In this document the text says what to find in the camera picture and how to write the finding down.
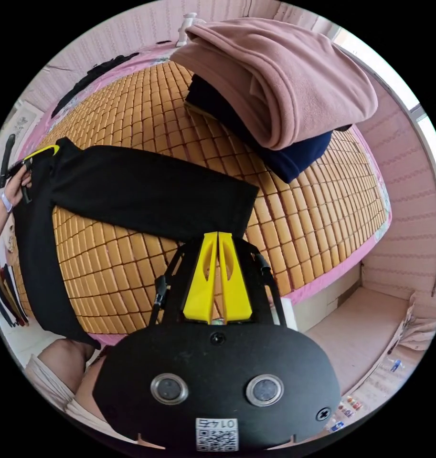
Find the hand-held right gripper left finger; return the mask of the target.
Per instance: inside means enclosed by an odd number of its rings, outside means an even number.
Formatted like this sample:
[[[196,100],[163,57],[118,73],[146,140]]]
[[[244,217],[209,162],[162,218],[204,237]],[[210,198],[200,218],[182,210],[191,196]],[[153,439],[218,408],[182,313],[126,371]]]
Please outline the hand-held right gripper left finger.
[[[211,321],[213,318],[217,248],[218,233],[204,234],[183,308],[186,320]]]

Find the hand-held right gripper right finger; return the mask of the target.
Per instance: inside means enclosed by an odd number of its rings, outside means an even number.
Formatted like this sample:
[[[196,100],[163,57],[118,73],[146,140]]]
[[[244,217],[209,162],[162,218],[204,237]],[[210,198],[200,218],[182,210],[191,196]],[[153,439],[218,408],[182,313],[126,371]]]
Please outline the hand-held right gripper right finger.
[[[218,246],[224,321],[248,321],[252,307],[232,235],[218,232]]]

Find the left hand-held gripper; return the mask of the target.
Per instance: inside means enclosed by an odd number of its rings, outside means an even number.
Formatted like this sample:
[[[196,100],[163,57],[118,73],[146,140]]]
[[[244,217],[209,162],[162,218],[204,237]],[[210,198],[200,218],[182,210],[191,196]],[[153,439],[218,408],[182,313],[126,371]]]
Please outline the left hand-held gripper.
[[[44,148],[38,149],[29,155],[25,156],[23,159],[31,159],[36,155],[39,155],[48,150],[53,150],[52,156],[55,156],[59,151],[59,146],[57,144],[49,145]],[[29,166],[22,164],[21,168],[17,173],[11,177],[6,184],[6,198],[11,205],[17,205],[23,197],[22,191],[31,187],[31,171]]]

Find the person's left hand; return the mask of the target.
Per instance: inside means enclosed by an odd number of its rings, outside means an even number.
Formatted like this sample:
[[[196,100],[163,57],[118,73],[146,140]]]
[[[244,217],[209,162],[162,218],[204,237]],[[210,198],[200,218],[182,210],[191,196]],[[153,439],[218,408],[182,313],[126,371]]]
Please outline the person's left hand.
[[[31,172],[27,165],[22,165],[19,171],[9,179],[1,195],[1,201],[8,213],[11,213],[12,209],[21,201],[22,189],[30,186]]]

